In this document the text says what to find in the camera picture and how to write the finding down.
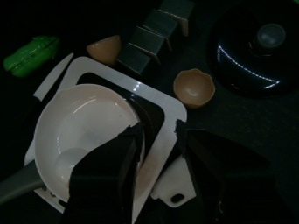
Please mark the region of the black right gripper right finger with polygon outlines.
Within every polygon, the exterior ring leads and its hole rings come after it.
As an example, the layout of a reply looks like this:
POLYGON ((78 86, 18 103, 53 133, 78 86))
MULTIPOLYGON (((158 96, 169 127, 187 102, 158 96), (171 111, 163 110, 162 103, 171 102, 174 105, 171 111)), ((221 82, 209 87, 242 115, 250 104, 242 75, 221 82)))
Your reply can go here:
POLYGON ((201 224, 296 224, 270 162, 249 147, 177 122, 178 146, 198 194, 201 224))

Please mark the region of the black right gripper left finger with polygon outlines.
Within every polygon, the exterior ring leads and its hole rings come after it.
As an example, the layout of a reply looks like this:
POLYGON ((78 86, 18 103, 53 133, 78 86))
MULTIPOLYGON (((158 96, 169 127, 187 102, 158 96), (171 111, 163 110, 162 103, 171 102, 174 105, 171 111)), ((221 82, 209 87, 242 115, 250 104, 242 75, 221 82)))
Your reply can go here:
POLYGON ((129 126, 75 165, 62 224, 131 224, 143 124, 129 126))

